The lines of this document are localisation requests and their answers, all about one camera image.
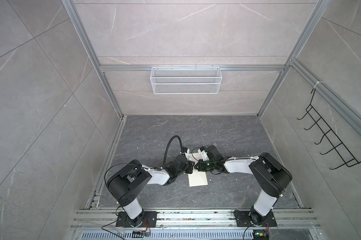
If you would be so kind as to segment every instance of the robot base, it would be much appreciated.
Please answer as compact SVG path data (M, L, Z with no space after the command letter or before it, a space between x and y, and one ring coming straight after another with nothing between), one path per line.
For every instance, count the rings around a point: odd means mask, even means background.
M156 226L158 212L154 211L144 211L143 218L147 219L147 223L149 227ZM126 212L120 212L118 216L118 220L116 221L116 227L133 227L133 221L129 218ZM136 227L146 227L146 222L142 220L142 222Z
M251 223L250 211L235 211L234 216L236 217L235 220L238 227L249 227L253 225ZM257 224L257 226L267 227L267 223L269 223L269 227L277 226L274 214L271 211L269 214L267 214L267 217L264 219L263 223L261 225Z

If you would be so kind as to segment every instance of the robotic arm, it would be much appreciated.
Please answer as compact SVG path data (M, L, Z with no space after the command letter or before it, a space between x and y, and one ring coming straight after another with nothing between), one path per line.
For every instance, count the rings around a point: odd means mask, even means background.
M142 222L144 210L136 197L146 184L169 185L183 173L191 174L193 168L203 172L217 170L225 174L253 174L262 190L251 207L249 218L252 224L258 226L265 222L279 196L282 196L283 190L292 180L290 172L266 152L250 158L235 158L223 157L215 146L201 147L198 153L194 153L200 154L202 158L197 164L191 161L192 154L187 149L187 152L178 155L164 168L147 167L138 160L133 160L109 178L106 187L127 213L132 226L139 226Z

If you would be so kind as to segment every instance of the gray marble floor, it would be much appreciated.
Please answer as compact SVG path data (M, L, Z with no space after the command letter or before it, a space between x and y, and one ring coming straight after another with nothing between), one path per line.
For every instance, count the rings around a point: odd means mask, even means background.
M128 163L138 159L147 166L161 166L167 142L173 135L193 149L216 143L223 156L247 157L269 152L273 148L256 116L128 116L113 160ZM179 143L173 140L168 160L177 156ZM122 166L109 171L111 176ZM150 208L250 208L260 186L250 174L207 173L208 185L189 187L188 175L179 176L168 185L147 185L139 194L142 207ZM114 197L103 189L99 207L116 207ZM276 208L298 208L290 187Z

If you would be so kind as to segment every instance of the paper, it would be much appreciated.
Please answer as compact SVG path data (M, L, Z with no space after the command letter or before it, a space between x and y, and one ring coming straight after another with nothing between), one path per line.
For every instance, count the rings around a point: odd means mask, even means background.
M201 155L199 153L194 153L193 156L196 159L200 158L200 160L202 160L202 157L201 157ZM189 154L189 160L193 161L195 164L198 163L198 161L195 160L191 156L191 154ZM188 174L188 176L189 176L189 186L190 187L207 185L206 172L198 172L198 170L193 169L193 173Z

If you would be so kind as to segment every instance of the vertical metal post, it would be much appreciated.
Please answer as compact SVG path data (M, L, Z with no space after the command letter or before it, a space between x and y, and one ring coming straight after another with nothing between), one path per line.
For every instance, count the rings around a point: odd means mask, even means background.
M271 100L273 99L274 95L276 94L278 88L283 82L283 79L285 78L286 74L288 73L291 64L290 61L293 58L296 58L298 54L303 49L303 46L305 45L306 41L310 37L311 33L313 32L315 26L318 24L319 20L321 19L323 13L325 12L326 8L330 4L331 0L319 0L311 13L310 18L308 19L305 28L303 29L301 35L298 38L298 41L296 42L293 50L291 51L289 57L286 60L285 63L285 69L283 72L281 72L277 79L275 80L273 86L271 87L268 95L266 96L265 101L263 102L262 106L260 107L257 115L258 117L262 117L263 113L266 111L266 108L269 106Z
M72 24L75 27L75 30L78 33L78 36L80 40L82 41L82 44L87 52L88 57L90 58L91 63L94 65L94 69L96 71L96 74L100 78L102 85L104 89L106 90L106 93L111 101L112 106L114 107L114 110L118 117L122 119L123 114L120 110L120 107L118 105L118 102L116 101L115 95L110 87L109 82L107 81L105 75L100 69L100 63L98 61L98 58L95 54L94 48L91 45L90 39L88 38L86 31L84 30L82 21L78 15L78 12L75 9L75 5L72 2L72 0L62 0L62 3L68 13L68 16L70 17Z

